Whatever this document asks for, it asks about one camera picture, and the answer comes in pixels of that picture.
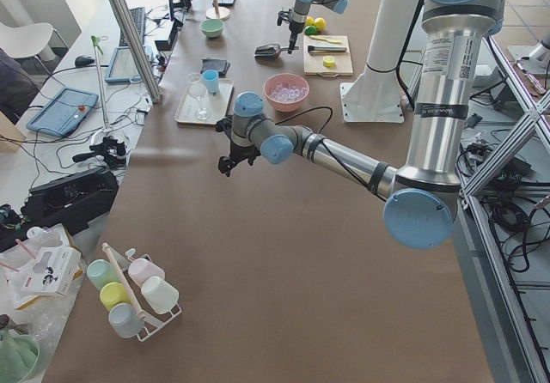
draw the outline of yellow cup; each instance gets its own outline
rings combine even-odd
[[[111,311],[111,309],[119,303],[130,303],[124,286],[117,282],[107,283],[103,286],[100,291],[100,300],[107,311]]]

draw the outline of person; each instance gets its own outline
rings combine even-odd
[[[17,123],[38,92],[33,79],[0,48],[0,112]]]

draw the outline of black mouse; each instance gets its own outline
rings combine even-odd
[[[79,55],[75,58],[75,67],[85,67],[94,63],[95,60],[88,55]]]

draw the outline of wooden cutting board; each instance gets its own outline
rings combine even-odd
[[[346,35],[318,35],[330,40],[341,40],[341,44],[329,44],[326,41],[312,40],[308,35],[303,36],[303,71],[306,76],[352,76],[353,67],[351,66],[350,45]],[[327,54],[310,54],[308,46],[345,46],[346,52],[335,52]],[[331,55],[334,57],[335,65],[325,67],[323,57]]]

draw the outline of pink cup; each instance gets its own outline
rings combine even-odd
[[[128,275],[141,288],[150,277],[164,279],[164,270],[146,258],[136,258],[128,267]]]

